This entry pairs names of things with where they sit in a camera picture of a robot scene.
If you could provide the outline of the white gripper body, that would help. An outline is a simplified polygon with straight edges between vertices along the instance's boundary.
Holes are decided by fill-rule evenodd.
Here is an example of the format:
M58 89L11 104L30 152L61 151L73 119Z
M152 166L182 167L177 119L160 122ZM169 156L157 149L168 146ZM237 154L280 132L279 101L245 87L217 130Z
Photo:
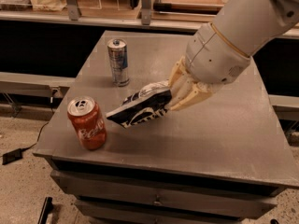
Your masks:
M250 57L236 51L214 29L203 24L189 40L186 67L196 79L207 84L229 84L250 65Z

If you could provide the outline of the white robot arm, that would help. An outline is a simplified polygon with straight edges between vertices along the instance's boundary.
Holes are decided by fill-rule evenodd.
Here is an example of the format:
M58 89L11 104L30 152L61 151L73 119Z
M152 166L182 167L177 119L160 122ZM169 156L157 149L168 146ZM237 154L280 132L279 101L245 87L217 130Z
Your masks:
M169 78L175 111L205 101L232 83L252 56L299 22L299 0L229 0L200 26Z

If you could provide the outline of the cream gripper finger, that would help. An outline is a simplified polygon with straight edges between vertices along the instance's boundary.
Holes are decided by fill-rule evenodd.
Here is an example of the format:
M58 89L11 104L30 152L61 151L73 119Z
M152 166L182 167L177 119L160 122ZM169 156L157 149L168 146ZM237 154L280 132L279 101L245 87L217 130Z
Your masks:
M168 79L168 87L171 91L181 88L187 82L196 82L185 67L185 57L182 56L172 68L171 75Z
M204 102L222 87L222 84L187 82L181 88L172 90L172 100L169 103L169 109L171 111L179 111L189 106Z

